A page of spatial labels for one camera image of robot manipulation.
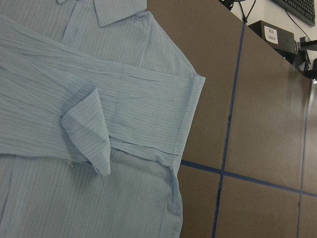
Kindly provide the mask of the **light blue button-up shirt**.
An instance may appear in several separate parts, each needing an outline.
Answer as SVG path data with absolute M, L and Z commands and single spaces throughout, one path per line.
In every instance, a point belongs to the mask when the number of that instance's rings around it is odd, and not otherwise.
M 179 237 L 204 82 L 145 0 L 1 1 L 1 237 Z

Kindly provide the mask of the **black labelled box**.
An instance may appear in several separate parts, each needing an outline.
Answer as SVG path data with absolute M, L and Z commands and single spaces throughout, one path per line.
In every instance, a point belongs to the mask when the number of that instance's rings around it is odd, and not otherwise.
M 262 20 L 249 25 L 249 28 L 278 52 L 282 52 L 283 54 L 295 54 L 298 51 L 292 32 Z

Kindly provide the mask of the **black keyboard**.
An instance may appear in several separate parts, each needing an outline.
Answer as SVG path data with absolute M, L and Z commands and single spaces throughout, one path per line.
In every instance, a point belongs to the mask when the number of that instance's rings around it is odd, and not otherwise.
M 313 0 L 273 0 L 311 27 L 315 26 L 316 11 Z

